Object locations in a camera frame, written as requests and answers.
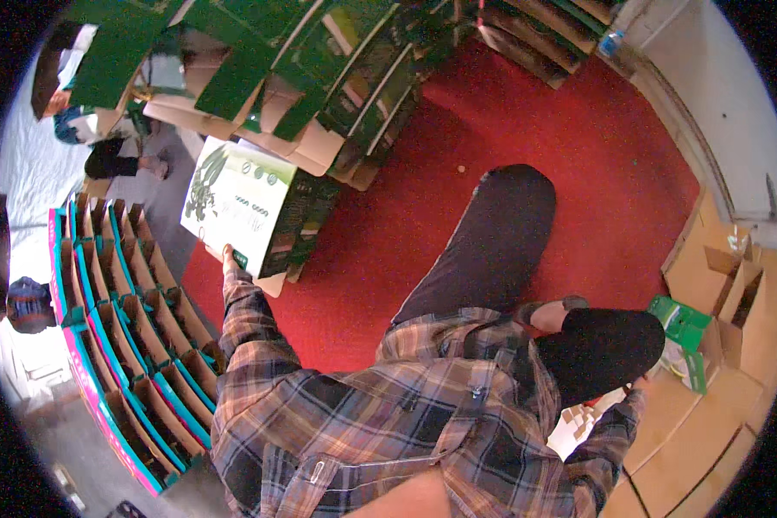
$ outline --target red carpet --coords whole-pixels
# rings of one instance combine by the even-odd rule
[[[576,293],[594,306],[644,308],[665,293],[659,268],[698,184],[629,83],[593,58],[553,91],[471,44],[423,93],[371,189],[344,190],[299,282],[270,299],[304,367],[371,365],[480,176],[509,163],[533,165],[558,192],[553,235],[525,295]],[[182,284],[220,325],[221,268],[203,247]]]

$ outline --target hand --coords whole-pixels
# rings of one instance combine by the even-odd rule
[[[226,244],[222,248],[222,275],[228,275],[228,272],[232,269],[238,269],[238,264],[233,257],[233,247],[230,244]]]

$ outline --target knee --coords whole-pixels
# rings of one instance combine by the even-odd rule
[[[555,199],[555,186],[541,171],[527,164],[519,163],[498,167],[488,173],[490,177],[517,182],[528,186],[533,192],[540,192],[546,198]]]

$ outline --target plaid flannel shirt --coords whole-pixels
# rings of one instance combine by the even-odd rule
[[[225,276],[224,301],[211,456],[235,515],[343,515],[437,465],[455,516],[595,516],[635,438],[644,397],[632,390],[561,461],[546,445],[559,391],[498,312],[404,322],[373,367],[325,375],[301,367],[249,275]],[[461,358],[470,339],[494,359]],[[509,374],[518,354],[534,383]]]

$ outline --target dark pants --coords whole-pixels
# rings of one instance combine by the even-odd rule
[[[114,177],[134,177],[138,172],[138,158],[119,157],[124,139],[95,142],[92,153],[86,159],[83,170],[93,180]]]
[[[401,306],[393,324],[461,307],[511,313],[538,266],[555,216],[555,188],[519,164],[481,179],[445,250]],[[559,385],[562,408],[632,382],[662,354],[664,330],[646,312],[575,309],[559,333],[536,339],[539,356]],[[531,385],[518,355],[515,378]]]

